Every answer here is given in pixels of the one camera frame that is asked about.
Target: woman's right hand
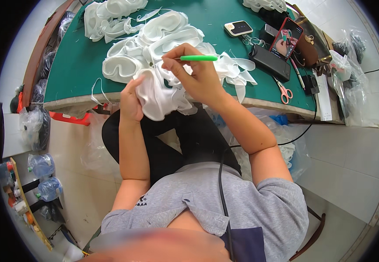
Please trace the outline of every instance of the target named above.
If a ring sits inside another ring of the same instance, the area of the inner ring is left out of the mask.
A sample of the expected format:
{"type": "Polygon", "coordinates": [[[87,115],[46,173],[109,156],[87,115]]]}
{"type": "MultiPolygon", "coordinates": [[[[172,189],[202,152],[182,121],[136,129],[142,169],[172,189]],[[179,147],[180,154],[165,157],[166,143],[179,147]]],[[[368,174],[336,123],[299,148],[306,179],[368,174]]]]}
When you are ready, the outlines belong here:
{"type": "Polygon", "coordinates": [[[175,59],[183,55],[202,55],[202,53],[192,45],[184,43],[162,56],[162,68],[171,71],[181,81],[183,87],[192,98],[212,108],[216,108],[222,101],[222,98],[227,96],[227,93],[220,83],[213,62],[181,61],[175,59]],[[191,75],[182,67],[185,64],[191,66],[191,75]]]}

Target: bottle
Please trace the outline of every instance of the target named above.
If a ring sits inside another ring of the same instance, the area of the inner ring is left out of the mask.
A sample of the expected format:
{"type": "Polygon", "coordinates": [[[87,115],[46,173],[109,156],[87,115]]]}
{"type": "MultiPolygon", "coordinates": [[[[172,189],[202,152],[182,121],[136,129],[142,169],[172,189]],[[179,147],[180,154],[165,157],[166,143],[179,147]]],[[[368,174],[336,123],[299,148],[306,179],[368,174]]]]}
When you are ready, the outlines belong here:
{"type": "Polygon", "coordinates": [[[33,172],[38,178],[54,173],[56,167],[50,154],[28,156],[28,171],[33,172]]]}
{"type": "Polygon", "coordinates": [[[36,196],[45,202],[50,202],[59,197],[62,192],[63,186],[60,180],[53,176],[39,183],[38,194],[36,194],[36,196]]]}

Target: pink scissors handle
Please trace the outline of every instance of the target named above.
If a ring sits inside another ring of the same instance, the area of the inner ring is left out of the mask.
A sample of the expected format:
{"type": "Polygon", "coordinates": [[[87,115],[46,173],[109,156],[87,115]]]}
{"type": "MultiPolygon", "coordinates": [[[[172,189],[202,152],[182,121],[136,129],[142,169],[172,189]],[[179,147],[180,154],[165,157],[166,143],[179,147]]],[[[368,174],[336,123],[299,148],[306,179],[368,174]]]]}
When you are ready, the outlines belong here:
{"type": "Polygon", "coordinates": [[[280,86],[280,90],[281,90],[281,102],[283,104],[288,104],[288,99],[293,98],[293,93],[291,92],[290,89],[286,89],[283,86],[280,86]]]}

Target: smartphone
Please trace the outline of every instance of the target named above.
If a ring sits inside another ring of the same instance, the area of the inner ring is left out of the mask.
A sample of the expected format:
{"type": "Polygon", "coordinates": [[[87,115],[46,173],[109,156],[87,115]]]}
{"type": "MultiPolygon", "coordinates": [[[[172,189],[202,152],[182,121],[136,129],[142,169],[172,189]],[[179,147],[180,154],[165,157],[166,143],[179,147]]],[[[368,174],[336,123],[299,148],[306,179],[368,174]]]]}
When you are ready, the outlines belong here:
{"type": "Polygon", "coordinates": [[[303,28],[287,17],[270,47],[270,52],[287,61],[302,34],[303,28]]]}
{"type": "Polygon", "coordinates": [[[238,37],[243,34],[250,34],[254,30],[245,21],[237,21],[224,24],[224,29],[231,37],[238,37]]]}

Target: paper label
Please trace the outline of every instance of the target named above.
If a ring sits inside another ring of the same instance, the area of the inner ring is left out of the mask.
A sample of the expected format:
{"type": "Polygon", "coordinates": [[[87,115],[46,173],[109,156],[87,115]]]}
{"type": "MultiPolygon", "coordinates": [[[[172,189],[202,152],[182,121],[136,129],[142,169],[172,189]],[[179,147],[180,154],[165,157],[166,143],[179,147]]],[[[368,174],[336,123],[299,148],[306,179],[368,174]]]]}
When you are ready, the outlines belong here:
{"type": "Polygon", "coordinates": [[[331,100],[329,99],[329,90],[326,75],[317,76],[315,72],[316,81],[319,86],[319,93],[317,94],[319,101],[319,109],[321,114],[321,121],[332,120],[331,100]]]}
{"type": "Polygon", "coordinates": [[[47,162],[48,166],[52,166],[51,164],[51,158],[48,156],[48,155],[42,155],[45,159],[45,161],[47,162]]]}

